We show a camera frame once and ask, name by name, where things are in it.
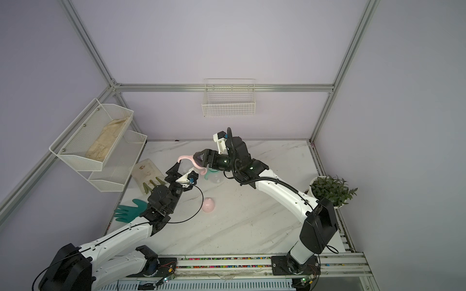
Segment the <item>clear baby bottle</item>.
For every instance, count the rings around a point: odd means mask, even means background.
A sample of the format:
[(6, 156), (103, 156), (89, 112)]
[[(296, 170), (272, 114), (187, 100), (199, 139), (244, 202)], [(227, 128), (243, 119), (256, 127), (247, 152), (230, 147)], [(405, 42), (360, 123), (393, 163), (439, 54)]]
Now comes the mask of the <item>clear baby bottle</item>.
[(191, 172), (199, 173), (199, 169), (195, 167), (195, 164), (191, 160), (181, 160), (178, 172), (182, 176), (188, 176)]
[(221, 172), (210, 173), (207, 175), (207, 180), (213, 184), (220, 184), (224, 180), (224, 176)]

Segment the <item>pink bottle cap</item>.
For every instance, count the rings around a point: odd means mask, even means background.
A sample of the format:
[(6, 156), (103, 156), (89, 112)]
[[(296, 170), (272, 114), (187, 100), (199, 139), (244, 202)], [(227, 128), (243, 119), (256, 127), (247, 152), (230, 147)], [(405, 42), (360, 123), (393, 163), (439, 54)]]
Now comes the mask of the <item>pink bottle cap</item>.
[(203, 200), (203, 204), (201, 206), (201, 209), (205, 213), (211, 213), (215, 209), (215, 206), (216, 206), (216, 204), (215, 204), (215, 202), (214, 202), (214, 200), (212, 198), (205, 198)]

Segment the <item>clear baby bottle front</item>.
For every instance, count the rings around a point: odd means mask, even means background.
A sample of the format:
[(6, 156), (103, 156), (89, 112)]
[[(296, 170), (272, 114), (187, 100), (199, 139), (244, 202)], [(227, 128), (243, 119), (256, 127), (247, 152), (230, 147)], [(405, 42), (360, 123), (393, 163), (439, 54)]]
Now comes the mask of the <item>clear baby bottle front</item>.
[(210, 173), (207, 175), (207, 180), (213, 184), (220, 184), (224, 180), (224, 176), (221, 172)]

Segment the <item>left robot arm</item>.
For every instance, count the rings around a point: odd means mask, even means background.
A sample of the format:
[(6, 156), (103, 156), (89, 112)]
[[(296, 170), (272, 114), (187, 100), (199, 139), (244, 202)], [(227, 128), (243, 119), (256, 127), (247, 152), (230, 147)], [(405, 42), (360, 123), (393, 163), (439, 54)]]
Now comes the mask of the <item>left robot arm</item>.
[(183, 192), (191, 190), (199, 174), (184, 175), (175, 164), (166, 183), (155, 186), (146, 209), (130, 223), (95, 241), (60, 248), (50, 266), (32, 283), (34, 291), (96, 291), (130, 275), (153, 277), (163, 268), (158, 255), (138, 243), (159, 232), (170, 221)]

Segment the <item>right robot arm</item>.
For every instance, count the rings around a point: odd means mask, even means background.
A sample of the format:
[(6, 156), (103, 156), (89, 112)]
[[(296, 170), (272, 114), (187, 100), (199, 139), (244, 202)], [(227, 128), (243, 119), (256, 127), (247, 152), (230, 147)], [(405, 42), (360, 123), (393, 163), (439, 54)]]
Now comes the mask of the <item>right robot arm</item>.
[(290, 267), (302, 267), (320, 255), (338, 230), (332, 202), (318, 200), (284, 182), (268, 165), (251, 157), (245, 142), (235, 137), (231, 128), (215, 134), (214, 141), (217, 149), (193, 154), (193, 165), (201, 170), (231, 172), (241, 186), (251, 186), (274, 198), (302, 223), (299, 238), (287, 254)]

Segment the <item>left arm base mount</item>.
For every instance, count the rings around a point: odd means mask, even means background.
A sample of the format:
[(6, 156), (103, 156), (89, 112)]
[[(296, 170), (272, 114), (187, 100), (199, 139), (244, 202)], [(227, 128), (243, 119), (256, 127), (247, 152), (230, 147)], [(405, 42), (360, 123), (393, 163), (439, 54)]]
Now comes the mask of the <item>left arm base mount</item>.
[(143, 270), (137, 274), (128, 275), (128, 278), (166, 278), (175, 273), (177, 267), (177, 258), (167, 257), (158, 258), (144, 266)]

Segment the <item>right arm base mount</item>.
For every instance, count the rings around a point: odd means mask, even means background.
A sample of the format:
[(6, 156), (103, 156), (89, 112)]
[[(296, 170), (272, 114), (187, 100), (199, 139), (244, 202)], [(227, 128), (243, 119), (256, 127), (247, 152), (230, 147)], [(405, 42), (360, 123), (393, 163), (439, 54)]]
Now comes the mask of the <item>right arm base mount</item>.
[(320, 275), (320, 263), (315, 255), (309, 257), (305, 263), (299, 263), (290, 254), (272, 256), (271, 265), (273, 275)]

